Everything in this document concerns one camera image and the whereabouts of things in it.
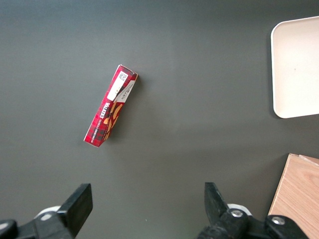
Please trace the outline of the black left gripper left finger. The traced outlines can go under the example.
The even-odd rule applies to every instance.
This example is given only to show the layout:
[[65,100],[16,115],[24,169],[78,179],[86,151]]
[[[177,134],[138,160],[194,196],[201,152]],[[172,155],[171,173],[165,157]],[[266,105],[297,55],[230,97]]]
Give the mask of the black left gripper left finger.
[[60,206],[40,211],[30,222],[0,222],[2,239],[74,239],[93,209],[90,183],[81,184]]

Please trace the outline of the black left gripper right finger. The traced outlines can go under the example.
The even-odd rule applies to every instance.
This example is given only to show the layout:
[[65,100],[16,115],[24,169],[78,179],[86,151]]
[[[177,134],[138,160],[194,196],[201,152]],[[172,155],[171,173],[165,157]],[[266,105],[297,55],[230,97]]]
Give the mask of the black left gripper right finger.
[[288,217],[269,215],[259,221],[247,208],[227,204],[213,182],[205,183],[204,205],[210,225],[198,234],[198,239],[308,238],[297,223]]

